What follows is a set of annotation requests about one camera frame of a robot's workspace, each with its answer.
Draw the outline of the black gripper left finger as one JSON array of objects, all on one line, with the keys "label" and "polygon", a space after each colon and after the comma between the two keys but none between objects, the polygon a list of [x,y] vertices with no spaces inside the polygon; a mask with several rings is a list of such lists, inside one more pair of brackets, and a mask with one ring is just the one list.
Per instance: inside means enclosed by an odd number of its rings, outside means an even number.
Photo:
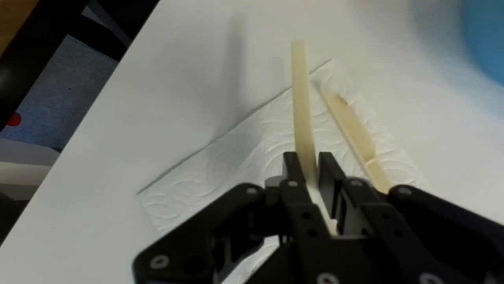
[{"label": "black gripper left finger", "polygon": [[221,284],[268,237],[281,240],[281,264],[293,253],[301,270],[331,235],[295,152],[284,169],[278,186],[240,183],[144,250],[133,262],[136,284]]}]

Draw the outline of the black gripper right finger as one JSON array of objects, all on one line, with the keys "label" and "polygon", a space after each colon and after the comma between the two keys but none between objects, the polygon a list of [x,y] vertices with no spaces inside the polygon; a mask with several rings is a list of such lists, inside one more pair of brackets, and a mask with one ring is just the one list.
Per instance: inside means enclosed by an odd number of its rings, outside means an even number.
[{"label": "black gripper right finger", "polygon": [[410,185],[380,193],[347,175],[330,152],[319,185],[344,237],[378,246],[386,283],[504,284],[504,226]]}]

